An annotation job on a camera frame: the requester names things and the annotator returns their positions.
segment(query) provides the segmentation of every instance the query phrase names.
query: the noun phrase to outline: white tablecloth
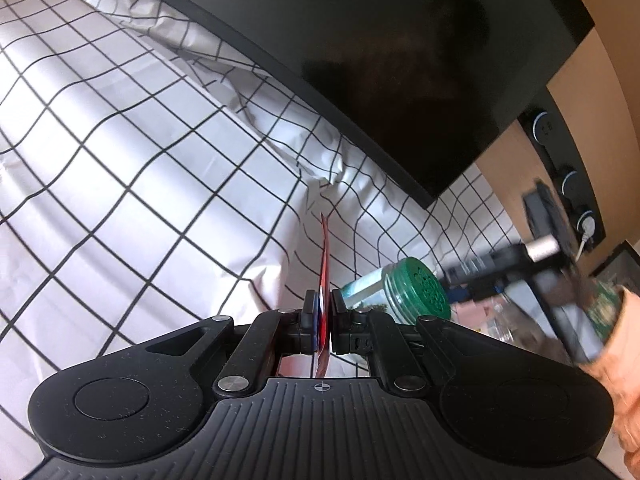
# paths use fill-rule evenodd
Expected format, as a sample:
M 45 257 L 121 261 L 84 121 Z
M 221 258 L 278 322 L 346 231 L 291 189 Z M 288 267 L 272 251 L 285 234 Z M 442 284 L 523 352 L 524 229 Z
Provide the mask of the white tablecloth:
M 321 213 L 335 286 L 519 240 L 477 167 L 424 211 L 158 0 L 0 0 L 0 478 L 41 459 L 26 408 L 56 370 L 215 314 L 302 306 Z M 355 374 L 332 358 L 329 376 Z

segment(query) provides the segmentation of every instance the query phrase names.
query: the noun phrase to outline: green lid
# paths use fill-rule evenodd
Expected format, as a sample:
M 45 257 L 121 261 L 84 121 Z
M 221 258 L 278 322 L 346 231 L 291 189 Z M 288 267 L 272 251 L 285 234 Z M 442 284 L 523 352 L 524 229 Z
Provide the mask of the green lid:
M 411 322 L 418 316 L 451 318 L 447 295 L 438 279 L 417 258 L 400 260 L 391 272 L 398 307 Z

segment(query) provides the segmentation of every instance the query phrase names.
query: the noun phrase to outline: thin red object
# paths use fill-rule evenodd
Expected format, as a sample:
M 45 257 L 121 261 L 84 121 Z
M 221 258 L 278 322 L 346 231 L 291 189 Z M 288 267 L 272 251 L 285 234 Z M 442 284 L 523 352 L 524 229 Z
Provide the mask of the thin red object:
M 316 377 L 322 378 L 329 365 L 329 224 L 324 215 L 322 222 L 322 261 L 320 267 L 320 285 L 318 297 L 320 299 L 320 323 L 318 335 L 318 361 Z

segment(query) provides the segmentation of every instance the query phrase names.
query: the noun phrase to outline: black screen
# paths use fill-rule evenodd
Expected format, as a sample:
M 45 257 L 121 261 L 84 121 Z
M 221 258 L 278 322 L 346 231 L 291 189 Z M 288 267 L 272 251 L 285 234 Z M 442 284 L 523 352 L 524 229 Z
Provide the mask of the black screen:
M 580 0 L 165 1 L 297 92 L 422 205 L 593 26 Z

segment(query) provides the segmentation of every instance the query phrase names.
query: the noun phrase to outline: transparent jar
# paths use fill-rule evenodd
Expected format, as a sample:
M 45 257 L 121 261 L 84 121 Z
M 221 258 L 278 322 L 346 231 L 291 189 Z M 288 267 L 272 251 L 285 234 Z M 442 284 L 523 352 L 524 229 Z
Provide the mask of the transparent jar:
M 345 285 L 347 308 L 368 306 L 390 314 L 396 323 L 415 324 L 418 316 L 450 319 L 447 296 L 433 273 L 417 258 L 404 258 Z

